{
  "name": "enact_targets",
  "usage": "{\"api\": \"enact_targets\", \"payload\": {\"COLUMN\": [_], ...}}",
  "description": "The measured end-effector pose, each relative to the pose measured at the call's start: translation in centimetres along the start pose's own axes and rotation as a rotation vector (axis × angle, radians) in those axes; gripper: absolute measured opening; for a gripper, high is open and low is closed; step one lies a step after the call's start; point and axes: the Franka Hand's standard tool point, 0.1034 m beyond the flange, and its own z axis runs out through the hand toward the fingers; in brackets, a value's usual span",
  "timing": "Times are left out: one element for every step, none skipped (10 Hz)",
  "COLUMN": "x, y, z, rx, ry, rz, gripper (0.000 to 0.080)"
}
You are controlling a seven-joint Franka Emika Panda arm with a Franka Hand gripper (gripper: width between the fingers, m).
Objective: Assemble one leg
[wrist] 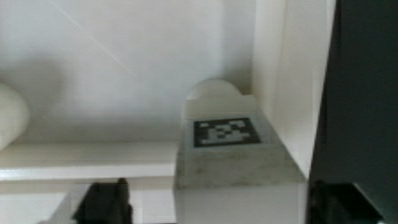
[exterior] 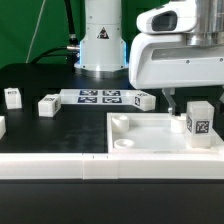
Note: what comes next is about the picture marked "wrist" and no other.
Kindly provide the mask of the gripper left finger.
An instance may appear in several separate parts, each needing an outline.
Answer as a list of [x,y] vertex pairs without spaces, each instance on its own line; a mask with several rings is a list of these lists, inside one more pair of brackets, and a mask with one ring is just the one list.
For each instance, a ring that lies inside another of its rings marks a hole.
[[95,182],[87,190],[76,212],[76,224],[133,224],[127,181]]

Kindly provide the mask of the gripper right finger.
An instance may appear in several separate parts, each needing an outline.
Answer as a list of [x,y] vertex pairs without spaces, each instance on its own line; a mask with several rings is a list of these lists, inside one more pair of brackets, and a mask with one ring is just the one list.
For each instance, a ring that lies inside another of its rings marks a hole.
[[355,183],[316,181],[309,191],[307,224],[385,224]]

